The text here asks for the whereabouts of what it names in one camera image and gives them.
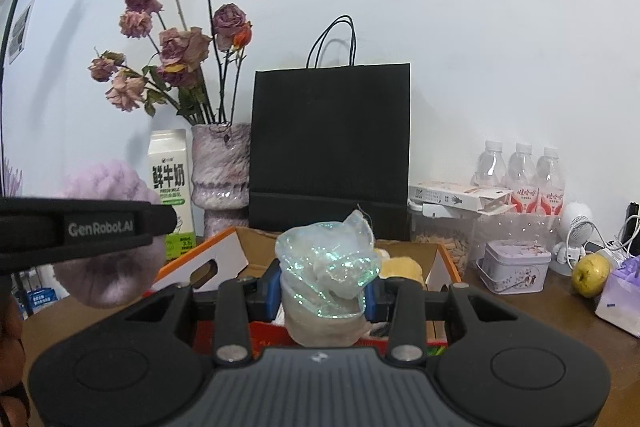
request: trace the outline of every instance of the fuzzy vase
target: fuzzy vase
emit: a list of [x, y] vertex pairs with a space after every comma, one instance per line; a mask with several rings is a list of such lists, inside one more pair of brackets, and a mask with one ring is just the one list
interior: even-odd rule
[[191, 201], [205, 211], [205, 235], [211, 237], [230, 226], [245, 227], [251, 124], [194, 125], [191, 130]]

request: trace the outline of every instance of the purple tissue box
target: purple tissue box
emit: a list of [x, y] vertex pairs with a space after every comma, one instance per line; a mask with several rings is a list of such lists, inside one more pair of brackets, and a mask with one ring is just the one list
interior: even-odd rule
[[632, 257], [607, 278], [596, 315], [640, 338], [640, 259]]

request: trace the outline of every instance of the black strap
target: black strap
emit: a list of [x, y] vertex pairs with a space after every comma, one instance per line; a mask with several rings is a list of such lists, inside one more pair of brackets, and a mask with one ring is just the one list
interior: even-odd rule
[[306, 68], [307, 69], [309, 68], [309, 64], [311, 62], [311, 57], [313, 55], [314, 49], [319, 44], [318, 52], [316, 53], [316, 61], [314, 63], [314, 68], [318, 67], [318, 62], [320, 61], [320, 53], [322, 51], [322, 46], [324, 45], [324, 41], [327, 38], [327, 35], [329, 34], [329, 32], [332, 30], [332, 28], [334, 26], [337, 26], [340, 23], [348, 24], [349, 27], [351, 28], [351, 44], [350, 44], [350, 47], [349, 47], [349, 65], [350, 66], [354, 66], [355, 65], [357, 40], [356, 40], [356, 30], [355, 30], [355, 27], [353, 25], [353, 19], [351, 18], [350, 15], [340, 15], [336, 20], [334, 20], [331, 24], [329, 24], [327, 29], [325, 29], [322, 32], [322, 34], [316, 39], [316, 42], [314, 42], [314, 45], [311, 46], [311, 51], [309, 51], [309, 55], [306, 58]]

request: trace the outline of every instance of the iridescent plastic bag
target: iridescent plastic bag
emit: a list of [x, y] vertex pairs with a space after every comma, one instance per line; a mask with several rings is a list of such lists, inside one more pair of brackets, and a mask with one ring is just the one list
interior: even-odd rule
[[362, 213], [288, 230], [276, 240], [289, 334], [304, 346], [350, 346], [366, 333], [364, 286], [380, 272]]

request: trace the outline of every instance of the wooden table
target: wooden table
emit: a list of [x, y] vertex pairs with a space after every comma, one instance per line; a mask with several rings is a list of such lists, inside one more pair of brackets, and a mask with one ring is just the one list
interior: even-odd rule
[[[469, 284], [484, 288], [475, 271], [465, 276]], [[640, 425], [640, 341], [593, 314], [592, 302], [574, 295], [570, 281], [556, 273], [546, 276], [541, 293], [501, 297], [544, 323], [584, 342], [607, 362], [611, 372], [611, 392], [598, 427]], [[41, 311], [24, 324], [23, 341], [27, 352], [25, 377], [31, 363], [47, 347], [76, 331], [105, 318], [117, 310], [95, 310], [72, 298]], [[31, 427], [43, 427], [33, 410]]]
[[[465, 282], [484, 287], [478, 272]], [[594, 314], [594, 303], [575, 294], [568, 277], [549, 270], [540, 293], [502, 296], [505, 302], [585, 343], [605, 360], [611, 372], [609, 398], [597, 427], [640, 425], [640, 341]]]

